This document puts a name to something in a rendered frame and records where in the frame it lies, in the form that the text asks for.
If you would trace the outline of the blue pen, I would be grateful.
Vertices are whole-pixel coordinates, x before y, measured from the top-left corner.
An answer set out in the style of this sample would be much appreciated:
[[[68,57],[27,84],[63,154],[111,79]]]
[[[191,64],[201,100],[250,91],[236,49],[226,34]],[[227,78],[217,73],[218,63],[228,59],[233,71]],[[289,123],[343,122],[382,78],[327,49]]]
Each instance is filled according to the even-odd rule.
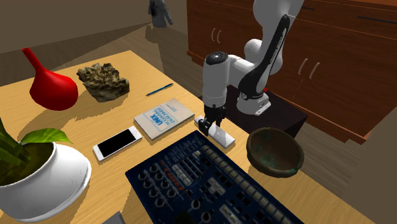
[[[166,89],[166,88],[169,88],[169,87],[171,87],[171,86],[173,86],[173,83],[167,84],[167,85],[165,85],[165,86],[163,86],[163,87],[161,87],[161,88],[158,88],[158,89],[156,89],[156,90],[154,90],[154,91],[152,91],[152,92],[146,94],[146,97],[147,97],[147,96],[151,96],[151,95],[153,95],[153,94],[155,94],[155,93],[157,93],[157,92],[159,92],[159,91],[161,91],[161,90],[164,90],[164,89]]]

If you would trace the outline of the green plant in white pot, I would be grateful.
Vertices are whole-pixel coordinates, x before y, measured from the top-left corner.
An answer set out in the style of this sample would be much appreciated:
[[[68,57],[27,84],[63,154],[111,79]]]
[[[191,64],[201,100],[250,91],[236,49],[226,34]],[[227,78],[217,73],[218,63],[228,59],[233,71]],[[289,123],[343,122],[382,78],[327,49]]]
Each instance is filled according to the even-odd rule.
[[[59,129],[47,128],[16,141],[0,119],[0,210],[17,221],[48,219],[70,206],[87,187],[88,158],[68,146]]]

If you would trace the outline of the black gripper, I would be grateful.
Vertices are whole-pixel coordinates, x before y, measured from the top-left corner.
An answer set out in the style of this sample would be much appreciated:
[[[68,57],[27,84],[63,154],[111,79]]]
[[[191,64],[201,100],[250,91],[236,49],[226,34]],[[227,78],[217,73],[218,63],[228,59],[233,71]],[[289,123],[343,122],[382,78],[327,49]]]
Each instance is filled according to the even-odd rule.
[[[221,106],[214,108],[204,106],[204,112],[205,118],[198,121],[198,127],[205,136],[208,136],[209,129],[211,128],[213,122],[215,122],[217,126],[221,126],[222,120],[226,117],[226,107]]]

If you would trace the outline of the grey book with blue label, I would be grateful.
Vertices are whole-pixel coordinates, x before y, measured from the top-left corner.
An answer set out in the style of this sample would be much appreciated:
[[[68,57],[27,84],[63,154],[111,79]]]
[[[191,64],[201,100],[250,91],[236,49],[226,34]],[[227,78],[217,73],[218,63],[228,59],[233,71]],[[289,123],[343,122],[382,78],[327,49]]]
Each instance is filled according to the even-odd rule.
[[[194,116],[194,112],[173,98],[135,116],[134,120],[146,135],[154,141],[162,134]]]

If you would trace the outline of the dark robot stand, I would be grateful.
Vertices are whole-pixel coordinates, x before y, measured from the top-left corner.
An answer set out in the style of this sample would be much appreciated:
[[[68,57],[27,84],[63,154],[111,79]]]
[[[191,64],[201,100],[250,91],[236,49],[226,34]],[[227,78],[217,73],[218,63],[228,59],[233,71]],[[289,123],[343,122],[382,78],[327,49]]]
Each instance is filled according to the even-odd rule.
[[[294,138],[307,119],[307,115],[285,100],[267,90],[271,103],[261,115],[247,115],[237,109],[240,91],[232,85],[227,86],[226,118],[248,134],[263,127],[280,129]]]

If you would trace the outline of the grey figure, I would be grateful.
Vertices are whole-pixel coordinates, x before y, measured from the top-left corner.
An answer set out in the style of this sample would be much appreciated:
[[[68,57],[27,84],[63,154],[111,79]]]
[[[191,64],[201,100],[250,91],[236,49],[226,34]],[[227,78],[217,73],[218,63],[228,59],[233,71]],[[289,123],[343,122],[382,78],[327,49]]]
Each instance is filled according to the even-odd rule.
[[[173,24],[173,20],[165,0],[150,0],[148,14],[151,15],[154,27],[166,28],[167,24]]]

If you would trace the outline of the brown rough rock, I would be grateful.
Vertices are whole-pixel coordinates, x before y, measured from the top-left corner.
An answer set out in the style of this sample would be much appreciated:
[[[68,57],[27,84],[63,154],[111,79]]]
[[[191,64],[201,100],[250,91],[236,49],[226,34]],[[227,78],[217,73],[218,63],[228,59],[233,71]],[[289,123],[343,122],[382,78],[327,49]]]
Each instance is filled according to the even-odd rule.
[[[130,92],[129,81],[120,77],[119,71],[111,63],[96,63],[78,69],[76,74],[97,102],[112,101]]]

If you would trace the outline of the white smartphone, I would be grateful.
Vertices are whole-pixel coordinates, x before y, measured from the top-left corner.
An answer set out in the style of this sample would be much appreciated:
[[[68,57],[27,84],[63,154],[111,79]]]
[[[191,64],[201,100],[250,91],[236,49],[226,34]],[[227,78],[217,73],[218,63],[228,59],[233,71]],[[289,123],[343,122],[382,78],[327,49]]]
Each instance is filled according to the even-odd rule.
[[[132,126],[94,145],[93,151],[98,161],[103,161],[141,138],[142,135]]]

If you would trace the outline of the dark green-brown bowl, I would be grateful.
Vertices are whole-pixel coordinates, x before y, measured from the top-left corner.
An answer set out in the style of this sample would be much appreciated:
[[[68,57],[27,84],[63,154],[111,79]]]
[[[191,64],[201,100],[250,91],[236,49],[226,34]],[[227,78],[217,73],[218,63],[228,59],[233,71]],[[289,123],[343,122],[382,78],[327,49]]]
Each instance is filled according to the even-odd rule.
[[[247,159],[259,172],[275,178],[294,176],[305,159],[302,147],[284,131],[264,127],[250,133]]]

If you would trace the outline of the white flat remote control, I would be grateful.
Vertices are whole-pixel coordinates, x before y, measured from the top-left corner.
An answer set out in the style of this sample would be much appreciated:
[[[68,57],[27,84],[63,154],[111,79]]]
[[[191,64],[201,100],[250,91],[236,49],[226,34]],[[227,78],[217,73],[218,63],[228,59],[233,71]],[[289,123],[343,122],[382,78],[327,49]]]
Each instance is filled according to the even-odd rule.
[[[235,139],[225,132],[221,127],[217,126],[213,123],[208,130],[208,135],[212,139],[214,139],[219,145],[223,148],[228,148],[235,142]]]

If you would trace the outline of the brown wooden cabinet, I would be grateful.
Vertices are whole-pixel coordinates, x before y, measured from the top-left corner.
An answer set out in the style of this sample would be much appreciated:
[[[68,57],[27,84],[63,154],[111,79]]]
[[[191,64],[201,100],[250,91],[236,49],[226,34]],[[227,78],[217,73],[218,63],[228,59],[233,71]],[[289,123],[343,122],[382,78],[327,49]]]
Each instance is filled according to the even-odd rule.
[[[276,95],[307,122],[363,144],[397,108],[397,0],[186,0],[188,55],[259,115]]]

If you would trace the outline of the red long-necked vase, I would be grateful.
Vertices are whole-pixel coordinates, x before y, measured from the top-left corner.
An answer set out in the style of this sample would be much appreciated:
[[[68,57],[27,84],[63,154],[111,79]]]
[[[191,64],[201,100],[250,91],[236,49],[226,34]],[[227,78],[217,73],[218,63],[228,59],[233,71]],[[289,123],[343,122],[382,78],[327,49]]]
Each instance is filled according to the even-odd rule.
[[[70,77],[45,69],[30,48],[23,48],[22,52],[36,72],[29,90],[32,99],[42,107],[54,111],[74,106],[78,100],[76,83]]]

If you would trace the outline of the dark blue button console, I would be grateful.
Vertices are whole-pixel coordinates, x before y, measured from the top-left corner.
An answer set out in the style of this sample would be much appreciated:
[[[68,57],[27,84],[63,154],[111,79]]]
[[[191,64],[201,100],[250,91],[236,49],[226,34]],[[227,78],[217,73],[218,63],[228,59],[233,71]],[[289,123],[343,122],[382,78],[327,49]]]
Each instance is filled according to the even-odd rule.
[[[304,224],[197,130],[125,175],[153,224]]]

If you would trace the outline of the grey flat object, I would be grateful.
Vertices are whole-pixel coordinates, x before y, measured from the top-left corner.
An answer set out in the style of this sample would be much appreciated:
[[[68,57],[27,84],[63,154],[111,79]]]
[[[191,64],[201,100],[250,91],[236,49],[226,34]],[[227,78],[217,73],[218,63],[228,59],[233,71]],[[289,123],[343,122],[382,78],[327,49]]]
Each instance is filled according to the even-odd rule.
[[[109,217],[106,221],[104,221],[102,224],[126,224],[121,212],[116,212],[114,215]]]

